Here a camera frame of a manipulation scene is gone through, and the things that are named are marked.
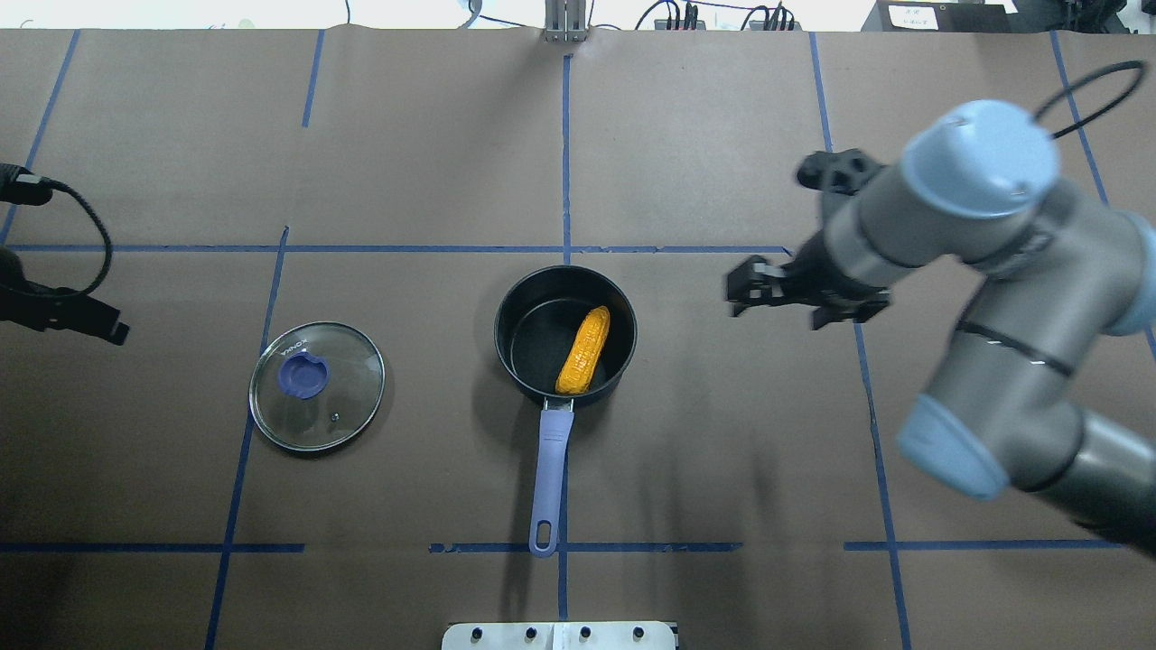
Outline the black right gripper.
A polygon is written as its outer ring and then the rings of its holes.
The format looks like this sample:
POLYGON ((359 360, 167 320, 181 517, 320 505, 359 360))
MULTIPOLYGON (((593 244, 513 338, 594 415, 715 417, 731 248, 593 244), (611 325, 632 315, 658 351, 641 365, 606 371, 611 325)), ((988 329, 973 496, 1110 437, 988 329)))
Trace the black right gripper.
POLYGON ((833 322, 862 324, 892 304, 889 289, 847 276, 821 232, 806 241, 786 267, 764 256, 748 256, 725 275, 725 300, 733 318, 754 306, 812 306, 812 330, 833 322))

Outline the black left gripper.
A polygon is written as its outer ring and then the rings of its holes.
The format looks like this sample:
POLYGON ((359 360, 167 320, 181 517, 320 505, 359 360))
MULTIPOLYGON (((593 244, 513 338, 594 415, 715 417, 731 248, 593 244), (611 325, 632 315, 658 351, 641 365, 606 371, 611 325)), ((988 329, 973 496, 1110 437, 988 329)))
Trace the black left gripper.
POLYGON ((121 311, 91 295, 30 283, 25 280, 18 254, 1 248, 1 320, 30 330, 73 330, 73 332, 123 346, 131 326, 121 320, 121 311))

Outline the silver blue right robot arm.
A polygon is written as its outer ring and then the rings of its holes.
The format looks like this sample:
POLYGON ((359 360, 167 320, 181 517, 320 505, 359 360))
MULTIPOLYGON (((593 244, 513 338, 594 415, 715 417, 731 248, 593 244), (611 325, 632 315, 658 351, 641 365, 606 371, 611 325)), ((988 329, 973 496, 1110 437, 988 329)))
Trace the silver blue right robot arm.
POLYGON ((909 140, 892 165, 859 149, 814 152, 796 182, 817 190, 820 227, 790 263, 749 256, 725 279, 733 316, 801 304, 812 328, 867 322, 942 256, 983 276, 944 357, 899 433, 901 455, 970 498, 1015 488, 1107 542, 1153 556, 1153 440, 1066 397, 1101 337, 1153 325, 1153 224, 1110 209, 1060 173, 1060 132, 1042 125, 1091 71, 1028 112, 971 99, 909 140))

